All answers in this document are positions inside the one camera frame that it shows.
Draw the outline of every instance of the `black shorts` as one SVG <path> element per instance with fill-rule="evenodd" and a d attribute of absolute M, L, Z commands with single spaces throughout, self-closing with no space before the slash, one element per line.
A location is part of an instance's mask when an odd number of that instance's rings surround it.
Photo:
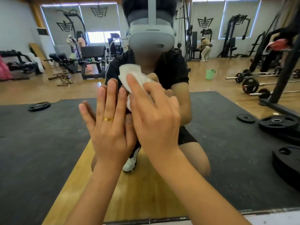
<path fill-rule="evenodd" d="M 178 135 L 178 145 L 183 145 L 186 143 L 191 143 L 191 142 L 196 142 L 198 143 L 198 141 L 187 131 L 187 129 L 182 126 L 179 129 L 179 135 Z M 139 141 L 137 141 L 137 144 L 135 145 L 132 154 L 130 155 L 130 158 L 133 157 L 134 152 L 141 147 L 141 144 L 139 143 Z"/>

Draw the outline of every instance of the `logo on blind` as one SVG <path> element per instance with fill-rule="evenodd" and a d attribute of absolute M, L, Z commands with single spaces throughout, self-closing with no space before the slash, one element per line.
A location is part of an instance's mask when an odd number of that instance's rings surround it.
<path fill-rule="evenodd" d="M 210 24 L 212 23 L 213 21 L 213 18 L 206 18 L 204 17 L 204 19 L 198 19 L 198 23 L 199 23 L 199 26 L 202 27 L 202 28 L 207 28 L 210 26 Z"/>
<path fill-rule="evenodd" d="M 59 22 L 56 23 L 62 31 L 69 32 L 73 30 L 71 23 L 67 23 L 65 21 L 63 21 L 63 23 L 59 23 Z"/>
<path fill-rule="evenodd" d="M 97 8 L 91 7 L 93 14 L 99 18 L 106 17 L 107 9 L 108 7 L 100 7 L 100 6 L 98 6 Z"/>
<path fill-rule="evenodd" d="M 245 19 L 248 15 L 244 15 L 244 17 L 240 17 L 239 20 L 236 22 L 236 25 L 241 25 L 244 23 Z"/>

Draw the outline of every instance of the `air conditioner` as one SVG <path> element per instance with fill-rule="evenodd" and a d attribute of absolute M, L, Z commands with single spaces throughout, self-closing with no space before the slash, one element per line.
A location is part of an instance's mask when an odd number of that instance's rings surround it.
<path fill-rule="evenodd" d="M 36 30 L 37 30 L 37 33 L 38 33 L 39 44 L 41 45 L 42 52 L 44 53 L 44 56 L 47 59 L 50 59 L 49 54 L 56 53 L 53 42 L 52 42 L 52 39 L 49 36 L 48 31 L 47 31 L 46 28 L 37 27 Z M 53 66 L 54 62 L 49 61 L 49 64 L 51 66 Z"/>

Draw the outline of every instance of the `white shoe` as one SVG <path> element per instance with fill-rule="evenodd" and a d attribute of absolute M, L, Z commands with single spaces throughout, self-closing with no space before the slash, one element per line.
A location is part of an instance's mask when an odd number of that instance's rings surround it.
<path fill-rule="evenodd" d="M 124 172 L 130 172 L 133 170 L 135 165 L 137 164 L 137 154 L 139 153 L 141 147 L 139 147 L 135 152 L 132 158 L 129 158 L 125 165 L 123 166 Z"/>

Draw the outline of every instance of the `ring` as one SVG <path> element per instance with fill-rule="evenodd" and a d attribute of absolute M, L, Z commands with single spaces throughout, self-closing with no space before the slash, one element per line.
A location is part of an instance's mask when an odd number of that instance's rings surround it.
<path fill-rule="evenodd" d="M 107 117 L 105 117 L 104 121 L 113 121 L 113 118 L 107 118 Z"/>

